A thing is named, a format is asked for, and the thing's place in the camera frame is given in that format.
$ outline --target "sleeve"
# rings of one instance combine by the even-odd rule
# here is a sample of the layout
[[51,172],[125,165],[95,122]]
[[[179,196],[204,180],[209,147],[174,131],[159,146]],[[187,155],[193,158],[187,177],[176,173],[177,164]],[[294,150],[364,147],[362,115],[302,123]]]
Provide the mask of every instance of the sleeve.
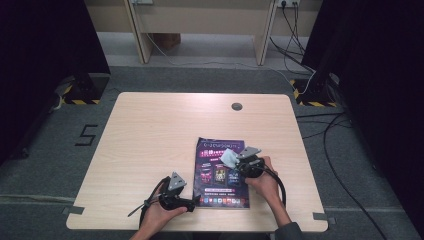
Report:
[[303,234],[299,225],[295,222],[284,225],[275,230],[276,240],[302,240]]

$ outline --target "black-yellow hazard tape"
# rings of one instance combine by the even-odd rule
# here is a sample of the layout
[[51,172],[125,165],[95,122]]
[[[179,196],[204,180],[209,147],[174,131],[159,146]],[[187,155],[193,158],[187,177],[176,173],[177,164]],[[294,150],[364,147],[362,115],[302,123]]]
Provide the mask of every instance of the black-yellow hazard tape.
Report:
[[99,104],[100,99],[73,99],[72,85],[67,87],[62,95],[62,104],[86,105],[86,104]]
[[302,99],[302,94],[299,93],[299,90],[297,88],[294,88],[294,83],[296,81],[295,80],[291,80],[290,84],[293,86],[293,95],[294,98],[296,99],[296,103],[301,105],[301,106],[313,106],[313,107],[336,107],[336,103],[335,102],[328,102],[328,101],[315,101],[315,102],[311,102],[311,101],[304,101]]

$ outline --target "black curtain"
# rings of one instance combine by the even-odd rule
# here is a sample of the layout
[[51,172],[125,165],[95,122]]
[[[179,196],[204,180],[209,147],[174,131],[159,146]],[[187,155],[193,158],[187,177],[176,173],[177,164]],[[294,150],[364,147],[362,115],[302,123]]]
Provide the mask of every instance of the black curtain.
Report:
[[[331,48],[345,2],[323,1],[305,64],[318,66]],[[424,237],[424,1],[368,1],[355,22],[331,72],[373,161]]]
[[83,0],[0,3],[0,163],[28,140],[64,78],[110,73]]

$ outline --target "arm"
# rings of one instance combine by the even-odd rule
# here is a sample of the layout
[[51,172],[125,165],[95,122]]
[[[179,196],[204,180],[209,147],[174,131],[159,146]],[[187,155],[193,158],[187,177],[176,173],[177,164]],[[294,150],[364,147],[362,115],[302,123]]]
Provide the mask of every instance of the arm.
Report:
[[[263,159],[265,164],[274,171],[271,159],[269,157],[263,157]],[[275,231],[277,239],[303,239],[299,226],[291,221],[280,199],[278,184],[271,175],[264,172],[258,178],[246,178],[245,182],[255,188],[256,193],[262,196],[271,208],[278,226]]]
[[187,212],[186,207],[167,211],[159,202],[154,202],[146,210],[146,215],[141,222],[140,229],[131,237],[131,240],[147,240],[159,232],[174,217]]

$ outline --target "wooden table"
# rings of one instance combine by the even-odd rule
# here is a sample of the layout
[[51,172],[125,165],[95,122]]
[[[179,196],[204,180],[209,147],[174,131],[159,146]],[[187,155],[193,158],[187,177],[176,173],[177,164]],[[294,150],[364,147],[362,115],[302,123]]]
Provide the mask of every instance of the wooden table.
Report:
[[[235,111],[233,103],[243,109]],[[70,229],[137,229],[140,211],[164,177],[176,171],[191,198],[199,137],[244,140],[271,156],[287,191],[287,210],[302,231],[322,232],[327,221],[290,100],[285,95],[122,93],[105,127],[70,214]],[[250,189],[249,210],[196,208],[173,219],[165,231],[254,231],[277,228],[266,202]]]

